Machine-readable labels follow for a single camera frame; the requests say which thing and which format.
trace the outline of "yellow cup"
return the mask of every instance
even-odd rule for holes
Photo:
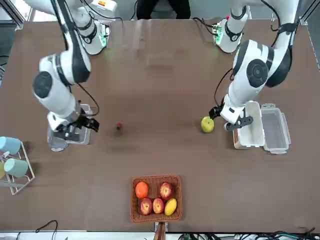
[[[2,179],[5,175],[5,164],[3,162],[0,162],[0,179]]]

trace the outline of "blue cup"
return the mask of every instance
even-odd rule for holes
[[[9,158],[4,163],[4,171],[17,178],[21,178],[26,175],[28,168],[29,166],[27,161],[20,159]]]
[[[0,150],[9,152],[11,155],[17,154],[21,147],[21,141],[13,137],[0,137]]]

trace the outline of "wire rack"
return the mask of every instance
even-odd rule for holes
[[[16,195],[18,192],[28,186],[36,178],[36,176],[31,167],[23,142],[21,142],[21,148],[17,154],[10,155],[9,152],[5,152],[2,156],[0,156],[2,163],[5,163],[8,158],[19,159],[28,163],[28,171],[24,176],[15,177],[6,173],[4,177],[0,179],[0,187],[10,188],[12,195]]]

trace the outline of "small red object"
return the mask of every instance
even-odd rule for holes
[[[116,128],[117,130],[121,130],[121,129],[122,129],[122,123],[121,123],[121,122],[118,122],[118,123],[116,124],[115,128]]]

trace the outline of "clear plastic container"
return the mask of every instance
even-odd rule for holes
[[[92,114],[92,109],[88,104],[81,104],[81,108],[85,111],[86,114]],[[47,131],[47,142],[53,152],[60,152],[63,151],[65,148],[68,147],[69,144],[78,144],[78,145],[87,145],[89,144],[90,140],[90,129],[83,127],[82,129],[77,128],[75,133],[80,135],[80,141],[69,141],[64,140],[53,135],[53,131],[51,130],[50,126],[48,127]]]
[[[266,103],[261,106],[261,118],[264,129],[264,150],[272,154],[285,154],[291,144],[286,116],[276,105]]]
[[[265,145],[265,133],[259,103],[248,101],[245,104],[245,112],[247,116],[253,117],[253,122],[233,131],[233,145],[236,149],[262,147]]]

